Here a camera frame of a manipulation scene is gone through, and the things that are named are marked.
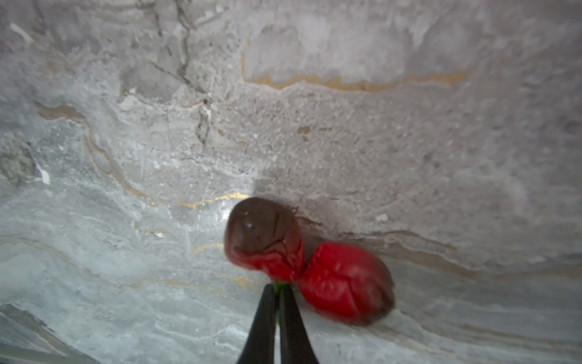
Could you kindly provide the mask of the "red cherry pair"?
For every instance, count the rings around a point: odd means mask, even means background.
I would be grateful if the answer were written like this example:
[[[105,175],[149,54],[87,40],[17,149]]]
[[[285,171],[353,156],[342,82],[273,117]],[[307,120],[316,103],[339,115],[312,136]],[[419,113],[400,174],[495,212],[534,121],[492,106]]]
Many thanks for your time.
[[[297,284],[317,313],[347,325],[370,325],[396,306],[394,281],[381,259],[334,241],[321,242],[306,256],[296,215],[272,200],[251,197],[233,207],[224,254],[236,266]]]

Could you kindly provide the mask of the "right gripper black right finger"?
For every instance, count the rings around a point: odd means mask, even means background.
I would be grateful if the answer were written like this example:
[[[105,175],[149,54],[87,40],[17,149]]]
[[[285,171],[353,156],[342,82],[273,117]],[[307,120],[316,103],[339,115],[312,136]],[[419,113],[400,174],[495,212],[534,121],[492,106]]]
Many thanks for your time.
[[[319,364],[290,285],[279,291],[279,320],[282,364]]]

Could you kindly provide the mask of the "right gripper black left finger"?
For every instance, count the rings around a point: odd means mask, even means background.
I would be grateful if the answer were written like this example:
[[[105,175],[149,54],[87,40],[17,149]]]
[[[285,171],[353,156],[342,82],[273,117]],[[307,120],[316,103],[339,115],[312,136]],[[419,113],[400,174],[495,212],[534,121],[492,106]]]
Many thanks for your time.
[[[274,285],[267,284],[262,292],[245,346],[237,364],[273,364],[276,332],[277,296]]]

